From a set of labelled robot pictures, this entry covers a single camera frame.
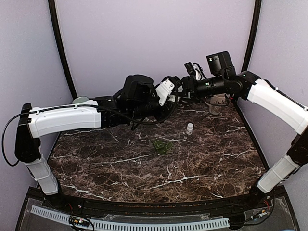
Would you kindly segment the white pill bottle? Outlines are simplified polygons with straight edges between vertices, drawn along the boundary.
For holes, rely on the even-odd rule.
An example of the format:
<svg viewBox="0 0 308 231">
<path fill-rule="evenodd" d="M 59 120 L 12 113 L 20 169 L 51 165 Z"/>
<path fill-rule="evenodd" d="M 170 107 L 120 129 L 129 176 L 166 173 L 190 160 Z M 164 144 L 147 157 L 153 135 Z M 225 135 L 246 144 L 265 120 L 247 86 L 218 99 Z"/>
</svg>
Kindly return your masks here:
<svg viewBox="0 0 308 231">
<path fill-rule="evenodd" d="M 193 133 L 193 123 L 188 123 L 186 127 L 186 134 L 192 135 L 192 133 Z"/>
<path fill-rule="evenodd" d="M 176 101 L 175 95 L 170 95 L 168 100 L 171 101 L 171 102 L 175 102 Z"/>
</svg>

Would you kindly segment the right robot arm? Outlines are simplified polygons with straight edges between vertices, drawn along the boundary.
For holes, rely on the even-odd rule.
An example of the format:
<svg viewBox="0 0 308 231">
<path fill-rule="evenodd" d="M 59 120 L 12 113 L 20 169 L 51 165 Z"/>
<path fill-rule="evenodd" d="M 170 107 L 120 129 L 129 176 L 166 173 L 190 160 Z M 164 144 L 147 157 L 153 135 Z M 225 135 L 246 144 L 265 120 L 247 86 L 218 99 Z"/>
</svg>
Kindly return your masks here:
<svg viewBox="0 0 308 231">
<path fill-rule="evenodd" d="M 246 197 L 245 204 L 255 209 L 263 203 L 264 194 L 307 164 L 308 108 L 252 72 L 237 74 L 227 51 L 209 55 L 206 59 L 212 78 L 206 78 L 198 64 L 185 63 L 188 76 L 181 80 L 183 98 L 200 101 L 219 94 L 241 98 L 270 111 L 297 133 L 286 154 L 260 177 Z"/>
</svg>

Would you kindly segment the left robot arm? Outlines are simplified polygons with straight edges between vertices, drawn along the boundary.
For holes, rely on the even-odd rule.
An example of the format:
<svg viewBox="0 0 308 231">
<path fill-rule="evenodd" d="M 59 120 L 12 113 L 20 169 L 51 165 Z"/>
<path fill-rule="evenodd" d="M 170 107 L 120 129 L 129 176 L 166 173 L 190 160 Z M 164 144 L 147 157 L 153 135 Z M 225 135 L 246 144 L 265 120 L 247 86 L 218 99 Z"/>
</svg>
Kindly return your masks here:
<svg viewBox="0 0 308 231">
<path fill-rule="evenodd" d="M 158 85 L 144 75 L 130 75 L 124 87 L 114 96 L 76 98 L 71 104 L 33 108 L 23 105 L 21 113 L 14 116 L 18 126 L 15 139 L 15 156 L 24 163 L 49 202 L 58 210 L 68 206 L 61 194 L 57 178 L 40 152 L 40 138 L 45 135 L 83 128 L 110 128 L 122 124 L 145 125 L 145 118 L 154 117 L 155 123 L 167 120 L 176 103 L 167 100 L 178 95 L 179 79 L 166 77 Z"/>
</svg>

